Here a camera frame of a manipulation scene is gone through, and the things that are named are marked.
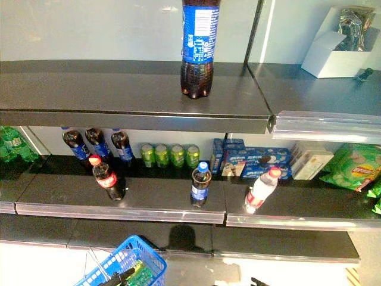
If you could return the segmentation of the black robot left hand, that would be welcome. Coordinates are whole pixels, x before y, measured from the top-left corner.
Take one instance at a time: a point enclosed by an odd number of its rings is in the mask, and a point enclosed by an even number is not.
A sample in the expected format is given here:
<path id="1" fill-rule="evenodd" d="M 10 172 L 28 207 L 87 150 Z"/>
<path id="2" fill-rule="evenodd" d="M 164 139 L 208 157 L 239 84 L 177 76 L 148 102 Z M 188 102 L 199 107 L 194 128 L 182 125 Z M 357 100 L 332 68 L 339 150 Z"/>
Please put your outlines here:
<path id="1" fill-rule="evenodd" d="M 127 280 L 135 273 L 135 268 L 130 268 L 123 273 L 115 273 L 114 276 L 102 283 L 103 286 L 126 285 Z"/>

